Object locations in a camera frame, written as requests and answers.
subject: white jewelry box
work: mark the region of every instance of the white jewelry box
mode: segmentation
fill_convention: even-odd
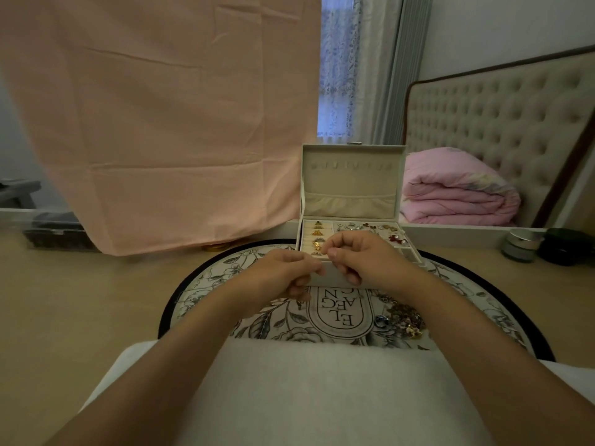
[[[399,202],[406,146],[304,144],[302,146],[301,210],[296,249],[324,263],[324,276],[311,285],[353,288],[320,254],[322,243],[341,230],[375,232],[424,266],[417,249],[400,227]],[[367,282],[360,288],[373,289]]]

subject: silver container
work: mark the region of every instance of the silver container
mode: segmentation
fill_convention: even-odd
[[[537,249],[542,240],[543,233],[526,228],[511,228],[502,242],[500,250],[506,258],[522,263],[531,263],[535,261]]]

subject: black rug border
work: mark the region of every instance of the black rug border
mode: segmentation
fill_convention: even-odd
[[[527,315],[521,310],[517,304],[515,304],[506,294],[492,285],[490,282],[485,280],[484,278],[477,275],[475,272],[465,268],[465,266],[458,265],[455,262],[447,260],[446,258],[442,258],[438,255],[434,255],[429,252],[424,252],[419,250],[420,254],[424,258],[428,258],[429,260],[436,261],[441,263],[445,266],[448,266],[452,270],[456,270],[459,274],[464,275],[472,282],[480,285],[484,288],[487,292],[489,292],[494,298],[502,304],[502,307],[506,308],[512,317],[519,323],[522,327],[523,331],[527,335],[527,338],[531,342],[531,346],[533,348],[533,352],[535,353],[535,357],[539,360],[547,360],[547,361],[556,361],[554,357],[554,353],[550,348],[549,343],[547,342],[546,338],[543,336],[541,331],[537,328],[535,324],[533,324],[532,320],[529,319]]]
[[[159,322],[159,331],[157,338],[161,338],[163,335],[167,333],[170,329],[171,325],[171,317],[174,314],[175,305],[177,301],[180,299],[180,296],[184,292],[184,290],[188,287],[188,285],[204,270],[208,269],[210,266],[215,264],[216,262],[222,260],[223,258],[232,255],[234,253],[247,250],[253,247],[260,247],[260,246],[271,246],[275,244],[287,244],[288,246],[295,244],[295,239],[293,238],[284,238],[284,239],[264,239],[262,241],[255,241],[253,243],[242,244],[237,247],[233,247],[229,250],[221,252],[213,258],[208,259],[206,262],[202,263],[197,269],[188,275],[188,277],[182,280],[182,283],[178,285],[175,289],[174,293],[171,295],[170,299],[168,300],[165,309],[163,310],[163,314],[161,315],[161,320]],[[475,272],[461,266],[455,262],[447,260],[446,258],[442,258],[440,256],[434,255],[429,252],[425,252],[423,250],[419,250],[420,255],[424,258],[428,258],[429,260],[441,263],[445,266],[448,266],[450,269],[458,272],[459,274],[467,277],[472,282],[480,285],[484,288],[487,292],[489,292],[499,303],[502,304],[502,307],[506,308],[508,312],[515,318],[515,320],[519,323],[529,342],[531,342],[531,346],[533,348],[533,352],[539,360],[547,360],[547,361],[556,361],[552,349],[548,344],[546,338],[540,332],[535,324],[533,324],[532,320],[529,319],[527,315],[515,304],[506,294],[496,288],[494,285],[489,283],[484,278],[477,275]]]

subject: hand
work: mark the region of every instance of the hand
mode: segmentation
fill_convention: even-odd
[[[216,291],[226,292],[239,316],[246,318],[259,313],[269,302],[280,297],[309,301],[306,285],[312,272],[323,275],[323,262],[304,252],[278,248]]]
[[[326,240],[321,253],[328,255],[352,285],[361,285],[363,278],[404,303],[408,303],[405,299],[411,287],[426,275],[389,243],[368,231],[336,233]]]

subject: floral rug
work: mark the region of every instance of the floral rug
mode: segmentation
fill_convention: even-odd
[[[273,248],[293,248],[291,239],[259,241],[227,250],[192,272],[176,289],[161,318],[162,337],[206,294],[246,269]],[[538,359],[554,361],[553,354],[535,325],[507,296],[466,268],[420,251],[428,271],[473,302],[514,341]],[[311,286],[308,303],[279,299],[261,313],[238,322],[230,336],[347,343],[377,347],[437,349],[431,332],[417,338],[403,334],[394,322],[387,322],[392,302],[376,290]]]

